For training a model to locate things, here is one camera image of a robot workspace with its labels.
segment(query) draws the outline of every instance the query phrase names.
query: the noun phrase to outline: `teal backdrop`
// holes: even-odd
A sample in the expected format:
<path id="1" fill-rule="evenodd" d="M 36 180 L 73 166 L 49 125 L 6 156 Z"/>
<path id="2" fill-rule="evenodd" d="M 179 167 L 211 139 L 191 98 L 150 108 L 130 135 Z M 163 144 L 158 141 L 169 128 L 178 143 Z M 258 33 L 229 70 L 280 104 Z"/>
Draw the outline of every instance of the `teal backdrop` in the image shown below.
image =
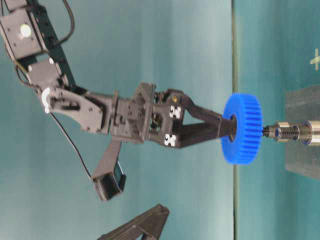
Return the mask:
<path id="1" fill-rule="evenodd" d="M 39 0 L 58 36 L 60 0 Z M 222 112 L 232 93 L 231 3 L 224 0 L 69 0 L 76 27 L 63 45 L 76 83 L 132 96 L 140 82 L 181 89 Z M 79 159 L 0 51 L 0 239 L 95 240 L 157 203 L 171 214 L 162 239 L 233 239 L 233 167 L 220 141 L 182 150 L 125 144 L 124 194 L 100 202 Z M 58 116 L 92 172 L 110 137 Z"/>
<path id="2" fill-rule="evenodd" d="M 320 48 L 316 0 L 234 0 L 234 79 L 256 95 L 264 124 L 285 120 L 285 93 L 319 85 L 310 60 Z M 236 239 L 315 240 L 320 181 L 285 171 L 285 146 L 262 141 L 258 158 L 237 169 Z"/>

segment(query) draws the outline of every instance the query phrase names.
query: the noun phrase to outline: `wire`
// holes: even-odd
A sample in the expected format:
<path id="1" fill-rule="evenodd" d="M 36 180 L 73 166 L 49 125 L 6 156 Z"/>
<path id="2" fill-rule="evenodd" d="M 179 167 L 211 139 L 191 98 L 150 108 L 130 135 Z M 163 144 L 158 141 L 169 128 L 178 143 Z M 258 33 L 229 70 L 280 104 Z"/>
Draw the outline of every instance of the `wire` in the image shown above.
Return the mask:
<path id="1" fill-rule="evenodd" d="M 4 0 L 0 0 L 0 4 L 1 4 L 1 14 L 3 17 L 5 15 L 5 13 L 4 13 Z"/>
<path id="2" fill-rule="evenodd" d="M 62 1 L 64 3 L 64 6 L 65 6 L 68 14 L 69 14 L 71 26 L 70 26 L 69 33 L 65 37 L 63 37 L 60 40 L 56 41 L 53 44 L 54 47 L 57 46 L 57 45 L 63 44 L 65 41 L 67 41 L 75 31 L 75 17 L 74 17 L 74 14 L 72 13 L 72 10 L 71 10 L 67 0 L 62 0 Z"/>
<path id="3" fill-rule="evenodd" d="M 24 81 L 24 80 L 21 78 L 19 71 L 23 74 L 23 76 L 24 76 L 25 78 L 27 78 L 27 76 L 24 74 L 24 72 L 21 70 L 21 68 L 20 68 L 18 65 L 15 65 L 15 72 L 16 72 L 16 75 L 18 76 L 19 81 L 20 81 L 23 85 L 25 85 L 26 87 L 35 89 L 36 86 L 32 85 L 32 84 L 29 83 L 29 82 Z"/>
<path id="4" fill-rule="evenodd" d="M 71 140 L 71 138 L 69 137 L 69 135 L 67 134 L 66 130 L 64 129 L 64 127 L 62 126 L 62 124 L 59 122 L 59 120 L 56 118 L 56 116 L 53 113 L 50 113 L 51 117 L 53 118 L 53 120 L 55 121 L 55 123 L 58 125 L 58 127 L 61 129 L 62 133 L 64 134 L 64 136 L 66 137 L 66 139 L 69 141 L 69 143 L 71 144 L 71 146 L 73 147 L 74 151 L 76 152 L 76 154 L 78 155 L 78 157 L 80 158 L 81 164 L 88 176 L 88 178 L 92 181 L 91 175 L 86 167 L 86 164 L 78 150 L 78 148 L 76 147 L 76 145 L 74 144 L 74 142 Z"/>

